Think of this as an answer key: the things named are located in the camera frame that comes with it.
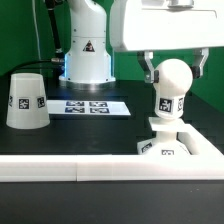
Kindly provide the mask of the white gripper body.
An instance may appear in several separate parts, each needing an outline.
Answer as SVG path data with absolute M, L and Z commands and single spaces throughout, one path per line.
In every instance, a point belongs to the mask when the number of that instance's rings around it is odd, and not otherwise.
M 110 44 L 115 51 L 224 46 L 224 0 L 114 0 Z

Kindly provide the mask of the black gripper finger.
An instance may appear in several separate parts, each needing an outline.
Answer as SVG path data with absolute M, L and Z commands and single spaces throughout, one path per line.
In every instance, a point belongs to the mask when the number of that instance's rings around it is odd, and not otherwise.
M 144 71 L 144 80 L 146 83 L 158 82 L 158 71 L 152 64 L 153 53 L 151 51 L 139 51 L 137 53 L 138 63 Z
M 209 56 L 208 48 L 198 48 L 193 50 L 193 63 L 191 71 L 194 79 L 201 78 L 203 76 L 203 68 Z

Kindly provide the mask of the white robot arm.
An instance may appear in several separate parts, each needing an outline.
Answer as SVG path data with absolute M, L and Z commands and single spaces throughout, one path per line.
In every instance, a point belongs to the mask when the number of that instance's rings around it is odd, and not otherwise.
M 224 46 L 224 0 L 114 0 L 109 12 L 93 0 L 68 0 L 71 47 L 60 84 L 97 89 L 115 82 L 110 44 L 115 51 L 194 49 L 193 67 L 203 73 L 208 49 Z

